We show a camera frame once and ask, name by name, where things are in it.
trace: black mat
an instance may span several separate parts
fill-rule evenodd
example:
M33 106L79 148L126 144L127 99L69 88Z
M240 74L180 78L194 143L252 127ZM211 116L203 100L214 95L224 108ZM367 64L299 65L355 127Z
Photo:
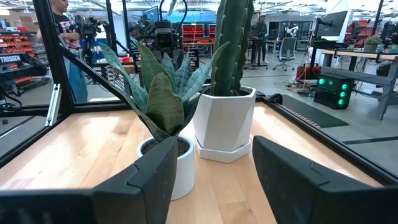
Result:
M347 122L322 112L300 100L296 100L291 96L283 95L283 97L283 106L286 109L317 128L332 128L348 125Z

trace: soil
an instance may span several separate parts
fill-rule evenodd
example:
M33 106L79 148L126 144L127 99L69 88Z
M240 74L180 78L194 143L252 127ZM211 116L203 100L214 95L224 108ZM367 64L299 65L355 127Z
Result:
M143 148L142 148L142 155L145 153L149 152L151 149L153 149L155 146L157 146L159 143L156 142L155 139L149 141ZM189 150L189 144L183 140L178 139L177 141L177 146L178 146L178 156L182 156L185 153L188 152Z
M250 95L251 91L249 90L239 90L237 96L247 96ZM210 89L206 90L206 92L203 93L204 95L210 95Z

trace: ceiling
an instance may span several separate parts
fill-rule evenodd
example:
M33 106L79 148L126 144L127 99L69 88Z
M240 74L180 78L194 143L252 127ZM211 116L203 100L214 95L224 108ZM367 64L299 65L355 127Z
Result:
M103 10L106 0L69 0L70 10ZM126 0L128 10L143 10L158 6L161 0ZM162 10L168 11L172 0L165 0ZM216 11L220 0L187 0L189 10ZM254 7L262 15L278 15L294 12L299 16L317 16L328 13L326 10L340 4L342 0L255 0ZM118 13L123 10L121 0L111 0L112 10ZM349 0L351 15L358 19L372 19L379 7L378 0ZM0 0L0 9L33 9L32 0ZM184 10L182 0L177 0L174 10ZM384 0L381 17L396 18L398 0Z

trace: white pot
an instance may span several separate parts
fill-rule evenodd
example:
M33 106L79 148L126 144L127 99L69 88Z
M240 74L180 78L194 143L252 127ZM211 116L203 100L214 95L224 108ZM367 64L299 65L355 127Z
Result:
M177 159L177 173L172 194L172 200L186 196L195 185L195 153L192 140L186 136L179 135L180 140L189 144L188 151ZM146 139L137 147L137 156L142 157L141 149L153 138Z
M193 125L198 155L230 163L249 153L256 89L247 96L202 95Z

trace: table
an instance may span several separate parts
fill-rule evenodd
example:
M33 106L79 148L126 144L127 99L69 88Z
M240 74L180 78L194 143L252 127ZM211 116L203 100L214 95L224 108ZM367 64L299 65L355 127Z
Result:
M265 64L265 65L261 64L262 47L263 47L263 44L267 43L267 40L250 38L249 41L252 42L250 67L251 68L252 67L267 67L267 69L268 69L268 64ZM257 53L257 63L254 63L254 60L256 59L256 53Z
M192 123L183 134L194 138ZM254 135L371 186L381 186L263 103L254 109ZM0 189L96 186L131 165L137 159L136 147L149 137L133 111L73 114L0 169ZM276 223L251 153L230 164L196 154L195 165L195 186L187 196L171 202L167 223Z
M325 59L323 60L323 73L334 73L337 75L342 75L347 78L352 78L359 80L361 82L366 82L370 84L383 86L383 92L378 93L365 93L359 90L354 90L360 94L368 95L380 99L379 106L376 111L376 118L382 120L384 114L387 111L389 105L398 105L398 93L395 93L394 85L398 78L398 54L397 55L383 55L380 54L379 59L392 60L392 65L387 77L380 77L371 74L355 72L355 65L358 57L366 57L371 59L377 59L376 53L366 53L366 52L350 52L350 51L334 51L334 50L321 50L321 53L325 54ZM337 56L349 56L351 57L351 62L348 70L343 70L339 68L331 68L331 61L336 53Z
M274 44L274 49L272 50L272 52L276 52L276 45L281 43L281 40L267 40L268 44Z
M214 43L209 42L209 43L184 43L184 47L189 47L189 46L209 46L210 47L210 58L213 57L213 52L214 52Z
M136 69L134 67L134 62L123 62L122 65L123 65L123 68L125 69L125 71L128 74L135 74L136 73ZM94 69L98 68L98 67L101 68L101 76L108 80L108 73L106 71L106 67L107 66L111 67L111 65L108 62L93 63L91 66ZM120 75L121 74L121 72L117 68L113 68L113 72L114 72L115 75ZM139 84L140 84L141 87L143 87L144 86L144 81L142 79L142 73L141 72L138 73L138 77L139 77ZM128 84L127 80L123 79L123 83L124 83L124 87L126 89L128 89L129 84Z

